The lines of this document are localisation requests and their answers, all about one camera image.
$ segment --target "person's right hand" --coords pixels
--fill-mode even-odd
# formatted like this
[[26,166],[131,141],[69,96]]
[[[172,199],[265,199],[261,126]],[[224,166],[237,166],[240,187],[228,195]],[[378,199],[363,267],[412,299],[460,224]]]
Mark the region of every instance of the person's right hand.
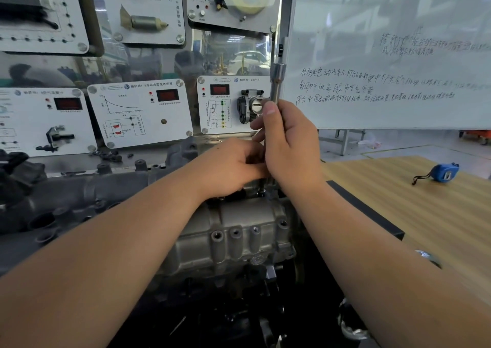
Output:
[[267,169],[287,195],[324,184],[317,129],[293,103],[266,102],[263,115],[250,126],[262,128],[252,140],[266,136]]

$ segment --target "blue tape measure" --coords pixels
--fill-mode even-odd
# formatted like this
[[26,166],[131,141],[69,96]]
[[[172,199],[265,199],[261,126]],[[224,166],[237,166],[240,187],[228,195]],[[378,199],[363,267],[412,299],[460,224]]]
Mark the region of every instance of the blue tape measure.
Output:
[[433,180],[438,181],[439,183],[448,183],[452,180],[459,171],[459,165],[457,163],[442,163],[434,166],[430,173],[425,176],[414,176],[412,179],[412,184],[416,185],[418,180],[422,178],[431,177]]

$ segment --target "red digital display screen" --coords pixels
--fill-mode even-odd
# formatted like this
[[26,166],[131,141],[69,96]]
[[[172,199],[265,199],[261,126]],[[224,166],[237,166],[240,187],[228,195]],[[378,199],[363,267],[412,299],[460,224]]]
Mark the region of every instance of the red digital display screen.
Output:
[[230,85],[228,85],[228,84],[210,84],[210,93],[212,96],[230,95]]
[[57,110],[82,110],[82,102],[78,97],[55,97]]
[[177,101],[178,99],[179,93],[176,89],[157,91],[157,100],[159,100],[159,103],[162,101]]

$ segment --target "wooden tabletop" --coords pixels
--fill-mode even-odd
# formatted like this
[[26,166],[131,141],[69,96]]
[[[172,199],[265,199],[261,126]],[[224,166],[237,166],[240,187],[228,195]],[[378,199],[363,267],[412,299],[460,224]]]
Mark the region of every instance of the wooden tabletop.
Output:
[[448,183],[412,178],[435,162],[419,156],[324,163],[326,180],[402,229],[414,249],[437,256],[491,305],[491,182],[459,171]]

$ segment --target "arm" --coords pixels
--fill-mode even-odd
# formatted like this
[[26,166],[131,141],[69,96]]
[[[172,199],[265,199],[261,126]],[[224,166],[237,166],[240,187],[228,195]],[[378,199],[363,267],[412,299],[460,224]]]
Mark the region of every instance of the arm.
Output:
[[265,104],[251,126],[341,289],[382,347],[485,347],[488,305],[331,189],[315,126],[292,103]]
[[106,346],[198,206],[267,176],[246,164],[262,153],[227,140],[16,266],[0,278],[0,346]]

